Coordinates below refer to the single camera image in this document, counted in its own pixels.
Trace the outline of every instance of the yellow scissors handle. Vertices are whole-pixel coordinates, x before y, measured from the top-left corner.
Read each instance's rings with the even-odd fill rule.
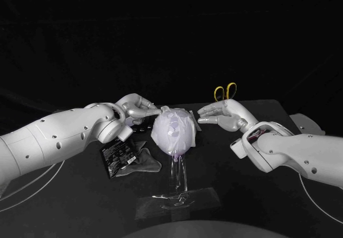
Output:
[[[228,85],[228,87],[227,87],[227,95],[226,95],[226,92],[224,92],[224,99],[223,99],[223,100],[230,99],[230,88],[231,88],[233,85],[236,85],[236,92],[234,92],[234,95],[233,95],[231,98],[234,98],[234,96],[236,96],[236,94],[237,94],[238,85],[237,85],[236,83],[230,83],[230,85]],[[215,89],[215,100],[217,100],[217,102],[218,102],[218,99],[217,99],[217,91],[218,91],[218,89],[223,89],[223,90],[224,90],[224,87],[220,86],[220,87],[217,87],[217,89]]]

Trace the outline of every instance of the gray cloth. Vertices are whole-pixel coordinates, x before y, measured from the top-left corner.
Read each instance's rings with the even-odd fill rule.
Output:
[[[119,171],[116,177],[129,175],[133,172],[159,172],[162,170],[161,162],[153,158],[151,151],[148,148],[143,148],[146,145],[146,141],[135,142],[130,140],[135,153],[136,153],[136,160],[135,162]]]

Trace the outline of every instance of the black package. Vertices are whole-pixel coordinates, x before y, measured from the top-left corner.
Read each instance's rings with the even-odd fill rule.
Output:
[[[110,141],[100,150],[106,170],[110,178],[116,177],[120,169],[126,168],[136,160],[135,150],[129,142],[123,142],[119,138]]]

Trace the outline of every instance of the crumpled plastic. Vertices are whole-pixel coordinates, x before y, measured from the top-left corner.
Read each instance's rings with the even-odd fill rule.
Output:
[[[158,116],[152,131],[152,138],[175,160],[191,147],[195,147],[195,122],[185,109],[162,107],[164,113]]]

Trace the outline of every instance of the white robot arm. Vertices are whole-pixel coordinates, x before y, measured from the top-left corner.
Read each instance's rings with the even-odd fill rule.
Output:
[[[161,113],[149,100],[130,94],[116,104],[94,103],[37,120],[0,136],[0,184],[71,158],[93,141],[126,141],[133,133],[126,118],[140,124],[143,117]]]
[[[214,123],[228,131],[244,133],[233,144],[238,157],[250,157],[259,169],[273,171],[285,165],[303,177],[343,187],[343,138],[300,134],[276,122],[259,122],[234,99],[204,107],[200,123]]]

